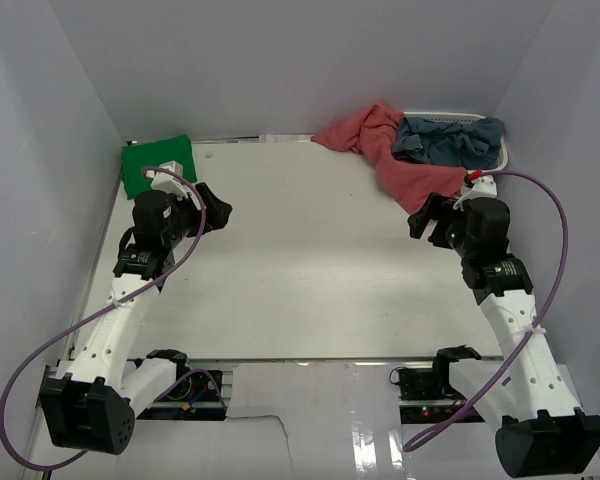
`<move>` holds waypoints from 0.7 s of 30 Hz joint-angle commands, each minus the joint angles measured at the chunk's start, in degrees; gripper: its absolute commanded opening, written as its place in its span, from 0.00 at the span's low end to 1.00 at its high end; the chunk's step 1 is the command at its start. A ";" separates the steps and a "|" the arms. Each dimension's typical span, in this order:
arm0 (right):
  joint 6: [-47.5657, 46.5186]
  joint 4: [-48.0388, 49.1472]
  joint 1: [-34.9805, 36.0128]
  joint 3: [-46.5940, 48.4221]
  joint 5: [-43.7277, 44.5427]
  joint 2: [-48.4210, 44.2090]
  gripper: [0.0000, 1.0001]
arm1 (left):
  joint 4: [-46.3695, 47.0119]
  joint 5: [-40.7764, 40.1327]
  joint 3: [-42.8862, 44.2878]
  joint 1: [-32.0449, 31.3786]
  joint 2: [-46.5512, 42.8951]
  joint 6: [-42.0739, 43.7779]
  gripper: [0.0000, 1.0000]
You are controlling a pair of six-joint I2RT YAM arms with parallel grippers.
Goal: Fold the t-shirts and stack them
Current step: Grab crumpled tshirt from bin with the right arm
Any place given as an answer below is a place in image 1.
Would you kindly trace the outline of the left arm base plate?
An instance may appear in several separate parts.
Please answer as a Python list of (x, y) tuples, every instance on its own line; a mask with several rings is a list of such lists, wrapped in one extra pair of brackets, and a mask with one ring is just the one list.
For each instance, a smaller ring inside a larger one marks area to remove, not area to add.
[(218, 395), (225, 399), (222, 392), (223, 372), (210, 370), (218, 389), (204, 373), (195, 373), (172, 393), (158, 401), (139, 416), (141, 420), (164, 421), (223, 421), (225, 409)]

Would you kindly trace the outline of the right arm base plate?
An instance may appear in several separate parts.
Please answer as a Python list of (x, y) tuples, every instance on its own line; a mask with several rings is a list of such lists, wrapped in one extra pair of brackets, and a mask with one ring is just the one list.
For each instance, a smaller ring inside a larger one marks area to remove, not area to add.
[(433, 425), (450, 419), (467, 402), (460, 393), (446, 392), (431, 368), (395, 367), (389, 382), (399, 390), (403, 425)]

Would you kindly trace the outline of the red t shirt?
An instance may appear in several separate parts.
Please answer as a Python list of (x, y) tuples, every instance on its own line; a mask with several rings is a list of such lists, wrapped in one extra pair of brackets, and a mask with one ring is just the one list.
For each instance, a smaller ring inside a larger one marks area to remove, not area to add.
[(431, 193), (457, 197), (467, 170), (395, 159), (392, 147), (403, 119), (402, 112), (377, 101), (312, 136), (311, 141), (333, 151), (365, 157), (374, 167), (380, 187), (403, 210), (413, 214)]

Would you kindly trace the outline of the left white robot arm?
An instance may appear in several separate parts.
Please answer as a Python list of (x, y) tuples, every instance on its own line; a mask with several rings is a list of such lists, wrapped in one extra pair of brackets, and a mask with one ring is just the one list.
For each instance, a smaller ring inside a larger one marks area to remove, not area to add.
[(174, 250), (185, 238), (224, 228), (232, 212), (204, 183), (193, 193), (178, 187), (146, 191), (134, 200), (133, 224), (118, 248), (109, 312), (94, 322), (81, 352), (39, 400), (56, 447), (118, 455), (136, 418), (163, 396), (179, 399), (191, 387), (184, 353), (153, 350), (131, 372), (127, 361), (144, 317), (163, 290)]

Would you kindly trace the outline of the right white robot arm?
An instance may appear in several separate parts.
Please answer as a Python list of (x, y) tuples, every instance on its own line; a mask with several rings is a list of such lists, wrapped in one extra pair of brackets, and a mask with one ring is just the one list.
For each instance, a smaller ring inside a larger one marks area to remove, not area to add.
[(544, 330), (535, 325), (533, 284), (524, 263), (509, 251), (510, 210), (496, 199), (462, 202), (433, 193), (408, 219), (419, 238), (455, 251), (462, 276), (488, 320), (504, 357), (490, 374), (479, 354), (461, 346), (438, 351), (433, 390), (462, 394), (493, 429), (495, 448), (512, 478), (580, 474), (600, 447), (600, 417), (586, 414), (565, 383)]

